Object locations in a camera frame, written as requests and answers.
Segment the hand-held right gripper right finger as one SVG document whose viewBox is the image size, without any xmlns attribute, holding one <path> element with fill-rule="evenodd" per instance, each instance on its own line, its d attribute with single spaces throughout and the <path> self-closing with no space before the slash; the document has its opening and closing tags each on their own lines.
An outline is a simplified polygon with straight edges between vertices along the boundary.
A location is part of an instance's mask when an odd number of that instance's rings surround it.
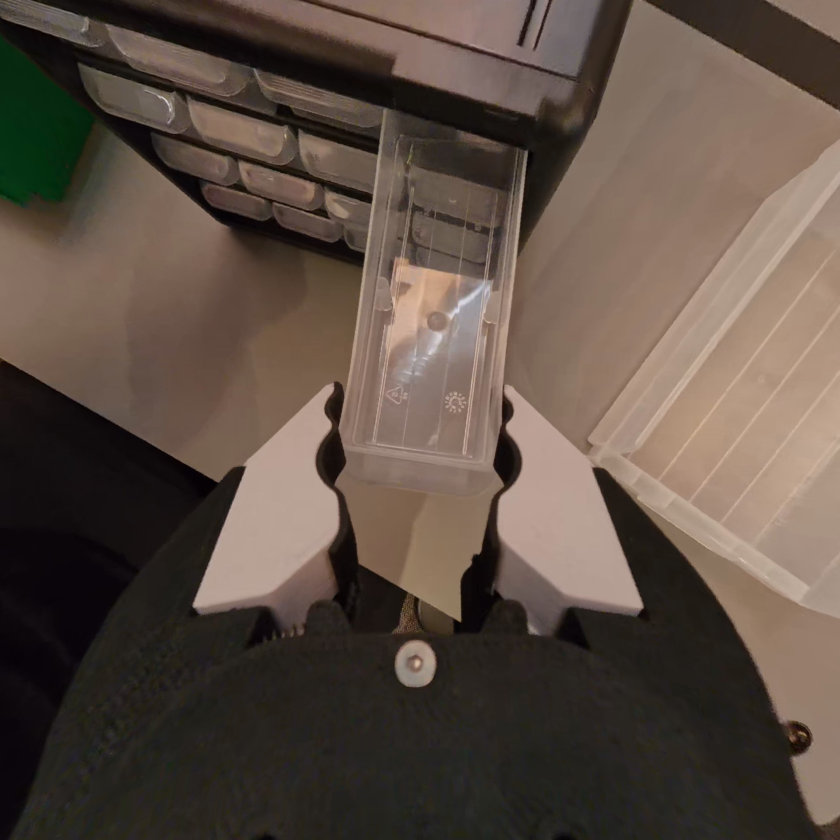
<svg viewBox="0 0 840 840">
<path fill-rule="evenodd" d="M 459 631 L 480 631 L 501 600 L 519 603 L 540 636 L 554 635 L 571 608 L 640 616 L 591 461 L 509 385 L 493 466 L 502 487 L 461 578 Z"/>
</svg>

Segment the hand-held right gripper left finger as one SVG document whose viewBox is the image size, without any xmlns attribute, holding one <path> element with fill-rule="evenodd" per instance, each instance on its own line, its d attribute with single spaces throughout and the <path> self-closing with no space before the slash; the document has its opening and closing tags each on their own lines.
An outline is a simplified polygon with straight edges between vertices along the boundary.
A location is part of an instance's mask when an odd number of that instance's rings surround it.
<svg viewBox="0 0 840 840">
<path fill-rule="evenodd" d="M 233 499 L 193 600 L 200 615 L 258 607 L 284 634 L 303 629 L 315 602 L 351 620 L 359 562 L 339 435 L 340 383 L 324 386 L 240 470 Z"/>
</svg>

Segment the clear plastic drawer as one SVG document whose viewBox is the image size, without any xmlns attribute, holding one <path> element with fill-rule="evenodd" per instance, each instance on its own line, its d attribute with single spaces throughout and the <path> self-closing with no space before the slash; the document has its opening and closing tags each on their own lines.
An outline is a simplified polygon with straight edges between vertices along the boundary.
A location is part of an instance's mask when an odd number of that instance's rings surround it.
<svg viewBox="0 0 840 840">
<path fill-rule="evenodd" d="M 528 155 L 387 110 L 339 433 L 373 485 L 490 483 Z"/>
</svg>

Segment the green plastic bin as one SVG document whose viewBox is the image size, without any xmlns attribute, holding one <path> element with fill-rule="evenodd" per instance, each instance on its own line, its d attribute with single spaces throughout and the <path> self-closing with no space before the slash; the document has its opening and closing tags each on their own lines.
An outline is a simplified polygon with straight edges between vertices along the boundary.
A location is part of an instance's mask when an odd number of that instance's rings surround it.
<svg viewBox="0 0 840 840">
<path fill-rule="evenodd" d="M 23 52 L 1 41 L 1 196 L 64 200 L 93 117 Z"/>
</svg>

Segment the black drawer cabinet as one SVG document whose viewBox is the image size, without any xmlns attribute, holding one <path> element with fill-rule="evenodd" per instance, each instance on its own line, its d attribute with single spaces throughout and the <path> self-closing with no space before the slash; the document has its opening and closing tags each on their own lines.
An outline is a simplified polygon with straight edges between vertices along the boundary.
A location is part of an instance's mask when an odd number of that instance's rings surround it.
<svg viewBox="0 0 840 840">
<path fill-rule="evenodd" d="M 601 105 L 631 2 L 94 1 L 2 2 L 2 36 L 215 222 L 352 265 L 348 245 L 212 207 L 199 177 L 168 170 L 152 128 L 97 103 L 80 66 L 163 92 L 230 103 L 247 117 L 319 133 L 291 106 L 257 106 L 256 71 L 528 152 L 519 249 Z M 131 67 L 109 27 L 250 70 L 217 95 Z"/>
</svg>

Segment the set of clear cabinet drawers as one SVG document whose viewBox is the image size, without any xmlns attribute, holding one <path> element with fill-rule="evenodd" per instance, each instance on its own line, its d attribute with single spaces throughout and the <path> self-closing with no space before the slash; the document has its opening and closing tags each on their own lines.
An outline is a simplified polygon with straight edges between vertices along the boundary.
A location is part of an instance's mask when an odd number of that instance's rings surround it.
<svg viewBox="0 0 840 840">
<path fill-rule="evenodd" d="M 217 221 L 361 261 L 382 107 L 48 2 L 2 35 Z"/>
</svg>

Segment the person's black clothing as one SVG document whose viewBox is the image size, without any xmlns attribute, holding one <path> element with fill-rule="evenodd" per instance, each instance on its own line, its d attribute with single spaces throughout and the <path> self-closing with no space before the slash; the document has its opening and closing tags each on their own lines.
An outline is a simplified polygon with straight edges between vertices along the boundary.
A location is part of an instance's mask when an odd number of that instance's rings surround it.
<svg viewBox="0 0 840 840">
<path fill-rule="evenodd" d="M 215 486 L 2 362 L 2 838 L 106 615 Z"/>
</svg>

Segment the translucent white plastic bin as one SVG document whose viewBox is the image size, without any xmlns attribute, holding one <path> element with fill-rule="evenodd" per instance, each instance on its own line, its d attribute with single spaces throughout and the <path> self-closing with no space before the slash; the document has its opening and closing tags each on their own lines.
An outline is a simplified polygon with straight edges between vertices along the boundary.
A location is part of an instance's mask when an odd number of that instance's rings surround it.
<svg viewBox="0 0 840 840">
<path fill-rule="evenodd" d="M 839 142 L 760 205 L 589 443 L 672 526 L 839 616 Z"/>
</svg>

